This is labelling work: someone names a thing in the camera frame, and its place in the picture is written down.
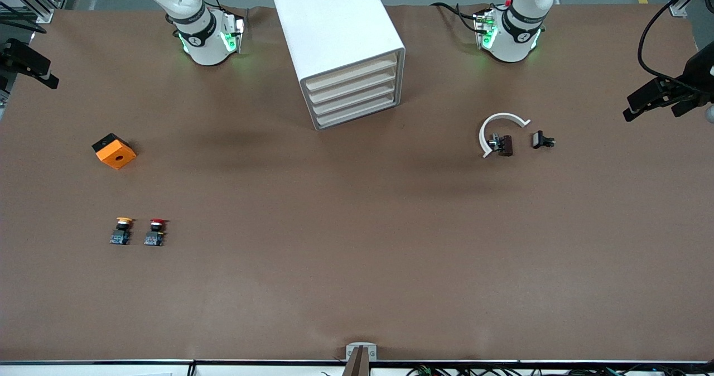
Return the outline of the orange black button box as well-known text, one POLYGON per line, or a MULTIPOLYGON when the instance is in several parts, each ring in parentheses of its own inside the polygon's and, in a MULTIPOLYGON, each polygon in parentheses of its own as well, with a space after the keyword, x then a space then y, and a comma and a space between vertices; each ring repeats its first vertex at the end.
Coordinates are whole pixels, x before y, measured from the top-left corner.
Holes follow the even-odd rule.
POLYGON ((115 170, 125 167, 137 156, 135 150, 114 133, 109 133, 91 147, 100 162, 115 170))

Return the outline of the dark brown contact block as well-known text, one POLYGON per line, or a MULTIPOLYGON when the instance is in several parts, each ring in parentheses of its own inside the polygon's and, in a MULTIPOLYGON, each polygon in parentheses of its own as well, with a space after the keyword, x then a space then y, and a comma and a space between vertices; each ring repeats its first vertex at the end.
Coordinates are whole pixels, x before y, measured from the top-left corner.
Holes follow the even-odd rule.
POLYGON ((513 140, 510 135, 500 136, 497 133, 492 133, 487 143, 494 154, 503 157, 513 155, 513 140))

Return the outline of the brown table cover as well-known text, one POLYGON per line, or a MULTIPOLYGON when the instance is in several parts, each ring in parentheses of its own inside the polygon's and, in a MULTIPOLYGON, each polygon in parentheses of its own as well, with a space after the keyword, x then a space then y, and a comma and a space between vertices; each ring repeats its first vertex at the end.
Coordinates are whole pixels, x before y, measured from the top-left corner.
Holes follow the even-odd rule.
POLYGON ((622 116, 656 10, 555 7, 502 64, 389 7, 401 104, 325 131, 272 8, 215 68, 162 13, 56 13, 59 88, 19 78, 0 121, 0 360, 714 359, 714 125, 622 116))

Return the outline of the yellow push button switch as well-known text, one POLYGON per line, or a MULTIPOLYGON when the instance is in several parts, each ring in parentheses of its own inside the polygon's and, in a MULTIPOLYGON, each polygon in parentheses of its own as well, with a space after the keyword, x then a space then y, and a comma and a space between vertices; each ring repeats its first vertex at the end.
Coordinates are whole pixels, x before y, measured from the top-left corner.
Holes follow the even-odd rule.
POLYGON ((110 244, 127 245, 132 236, 134 220, 132 218, 116 218, 117 223, 110 235, 110 244))

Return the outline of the red push button switch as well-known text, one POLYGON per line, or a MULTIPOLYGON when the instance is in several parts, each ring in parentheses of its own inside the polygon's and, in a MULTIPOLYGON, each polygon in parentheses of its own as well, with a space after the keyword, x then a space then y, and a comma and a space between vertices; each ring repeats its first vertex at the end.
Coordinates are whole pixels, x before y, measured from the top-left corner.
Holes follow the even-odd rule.
POLYGON ((147 246, 163 246, 166 221, 159 218, 151 218, 149 229, 146 232, 144 244, 147 246))

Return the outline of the white table edge rail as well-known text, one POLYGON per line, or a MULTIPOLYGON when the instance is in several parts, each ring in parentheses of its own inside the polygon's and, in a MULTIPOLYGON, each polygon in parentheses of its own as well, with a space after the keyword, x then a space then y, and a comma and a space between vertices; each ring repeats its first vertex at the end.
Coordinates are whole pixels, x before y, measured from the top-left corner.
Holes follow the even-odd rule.
MULTIPOLYGON (((0 360, 0 376, 341 376, 346 360, 0 360)), ((708 361, 378 360, 372 376, 714 376, 708 361)))

